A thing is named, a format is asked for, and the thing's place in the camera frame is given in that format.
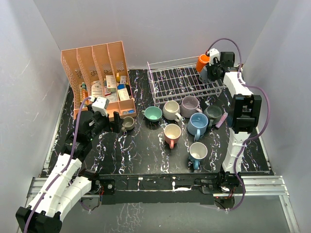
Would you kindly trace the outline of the olive grey small cup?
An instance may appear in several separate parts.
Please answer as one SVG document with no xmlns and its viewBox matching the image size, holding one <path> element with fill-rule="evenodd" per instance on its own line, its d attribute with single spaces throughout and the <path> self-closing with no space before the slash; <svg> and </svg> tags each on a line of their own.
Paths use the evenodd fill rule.
<svg viewBox="0 0 311 233">
<path fill-rule="evenodd" d="M 122 128 L 121 128 L 121 130 L 122 130 L 123 132 L 132 130 L 132 129 L 134 128 L 134 123 L 135 123 L 135 120 L 134 120 L 131 116 L 126 116 L 126 117 L 123 119 L 123 123 L 122 123 Z"/>
</svg>

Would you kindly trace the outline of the grey-blue printed mug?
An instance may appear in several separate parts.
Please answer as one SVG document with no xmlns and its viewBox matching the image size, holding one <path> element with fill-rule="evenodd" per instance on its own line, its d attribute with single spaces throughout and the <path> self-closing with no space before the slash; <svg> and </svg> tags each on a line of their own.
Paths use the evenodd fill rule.
<svg viewBox="0 0 311 233">
<path fill-rule="evenodd" d="M 202 83 L 208 83 L 209 82 L 209 78 L 208 78 L 208 71 L 207 71 L 207 67 L 203 67 L 200 74 L 199 74 L 199 80 Z"/>
</svg>

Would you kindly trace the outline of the orange mug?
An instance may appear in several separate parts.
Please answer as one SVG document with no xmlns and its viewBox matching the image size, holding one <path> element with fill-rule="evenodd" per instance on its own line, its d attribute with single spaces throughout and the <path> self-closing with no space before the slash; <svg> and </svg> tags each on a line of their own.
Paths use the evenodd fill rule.
<svg viewBox="0 0 311 233">
<path fill-rule="evenodd" d="M 197 72 L 201 72 L 204 66 L 206 66 L 209 63 L 209 56 L 206 54 L 201 54 L 198 57 L 197 63 L 196 63 L 196 70 Z"/>
</svg>

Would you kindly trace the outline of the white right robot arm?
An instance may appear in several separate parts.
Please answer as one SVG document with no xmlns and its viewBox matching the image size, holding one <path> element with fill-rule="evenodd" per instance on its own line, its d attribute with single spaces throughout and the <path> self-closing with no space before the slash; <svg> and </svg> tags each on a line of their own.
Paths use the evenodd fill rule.
<svg viewBox="0 0 311 233">
<path fill-rule="evenodd" d="M 245 141 L 258 125 L 262 98 L 260 95 L 253 94 L 239 77 L 241 72 L 233 67 L 235 62 L 233 52 L 210 49 L 207 56 L 209 57 L 208 79 L 222 80 L 232 96 L 227 116 L 229 143 L 216 185 L 221 192 L 233 193 L 240 184 L 239 172 L 241 172 Z"/>
</svg>

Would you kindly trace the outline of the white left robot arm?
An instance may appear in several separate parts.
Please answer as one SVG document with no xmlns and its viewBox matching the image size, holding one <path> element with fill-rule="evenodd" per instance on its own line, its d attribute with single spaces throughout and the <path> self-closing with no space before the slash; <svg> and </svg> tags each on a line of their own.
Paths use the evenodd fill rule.
<svg viewBox="0 0 311 233">
<path fill-rule="evenodd" d="M 84 169 L 83 161 L 92 149 L 92 141 L 102 132 L 119 133 L 123 120 L 118 112 L 102 116 L 100 112 L 77 114 L 74 128 L 68 132 L 62 151 L 49 177 L 27 207 L 19 207 L 16 219 L 24 233 L 58 233 L 69 211 L 86 193 L 100 189 L 96 172 Z"/>
</svg>

